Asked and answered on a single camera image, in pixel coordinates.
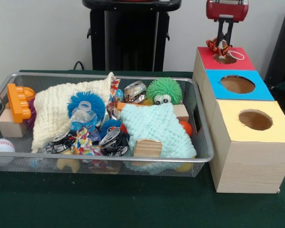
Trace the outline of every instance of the black stand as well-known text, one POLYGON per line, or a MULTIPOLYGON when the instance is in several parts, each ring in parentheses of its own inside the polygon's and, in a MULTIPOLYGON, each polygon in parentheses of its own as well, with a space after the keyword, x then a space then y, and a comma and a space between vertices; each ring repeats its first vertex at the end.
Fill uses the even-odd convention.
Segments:
POLYGON ((277 86, 283 81, 285 81, 285 18, 265 78, 270 87, 277 86))
POLYGON ((94 70, 162 71, 169 15, 181 0, 82 0, 91 9, 94 70))

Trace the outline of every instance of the light blue knitted star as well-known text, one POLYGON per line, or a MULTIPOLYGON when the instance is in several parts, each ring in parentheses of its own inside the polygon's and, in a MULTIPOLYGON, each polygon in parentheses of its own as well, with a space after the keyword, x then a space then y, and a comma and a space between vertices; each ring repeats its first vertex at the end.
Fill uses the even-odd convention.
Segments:
MULTIPOLYGON (((192 158, 196 151, 190 137, 180 125, 174 114, 171 103, 153 106, 137 107, 127 104, 121 112, 121 120, 130 135, 130 155, 140 139, 158 140, 162 143, 160 157, 163 158, 192 158)), ((181 163, 154 162, 145 166, 132 166, 130 162, 126 166, 134 171, 147 171, 157 174, 165 169, 176 169, 181 163)))

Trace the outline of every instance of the baseball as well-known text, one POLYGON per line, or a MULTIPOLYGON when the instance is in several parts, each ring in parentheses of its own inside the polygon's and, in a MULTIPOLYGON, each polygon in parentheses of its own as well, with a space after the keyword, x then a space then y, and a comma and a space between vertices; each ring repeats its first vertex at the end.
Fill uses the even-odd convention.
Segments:
MULTIPOLYGON (((0 152, 15 152, 15 146, 6 139, 0 139, 0 152)), ((0 157, 0 166, 9 164, 14 157, 0 157)))

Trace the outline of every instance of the white towel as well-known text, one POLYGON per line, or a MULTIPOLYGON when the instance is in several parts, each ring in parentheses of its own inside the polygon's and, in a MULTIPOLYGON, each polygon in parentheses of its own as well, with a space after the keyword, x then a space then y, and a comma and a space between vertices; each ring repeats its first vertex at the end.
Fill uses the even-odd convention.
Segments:
POLYGON ((36 94, 34 107, 37 117, 34 125, 32 149, 45 147, 49 140, 69 131, 71 120, 68 118, 67 105, 71 96, 77 92, 88 92, 100 96, 105 105, 110 99, 111 72, 104 80, 61 84, 36 94))

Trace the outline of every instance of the black cable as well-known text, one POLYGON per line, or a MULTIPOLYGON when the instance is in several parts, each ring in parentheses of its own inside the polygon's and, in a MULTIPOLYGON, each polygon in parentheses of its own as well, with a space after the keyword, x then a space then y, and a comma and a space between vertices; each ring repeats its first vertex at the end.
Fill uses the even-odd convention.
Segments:
POLYGON ((76 67, 77 67, 78 64, 80 64, 82 70, 85 70, 84 65, 83 65, 82 62, 80 62, 80 61, 77 61, 77 62, 75 63, 75 65, 74 65, 74 67, 73 67, 73 70, 76 70, 76 67))

